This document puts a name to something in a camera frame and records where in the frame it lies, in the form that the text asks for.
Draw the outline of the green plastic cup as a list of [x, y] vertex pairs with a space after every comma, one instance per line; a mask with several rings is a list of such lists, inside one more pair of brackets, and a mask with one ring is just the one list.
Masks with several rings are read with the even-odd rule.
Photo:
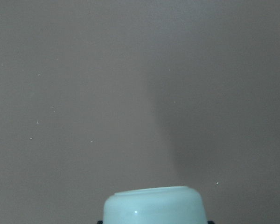
[[104, 224], [206, 224], [200, 194], [187, 186], [118, 192], [103, 209]]

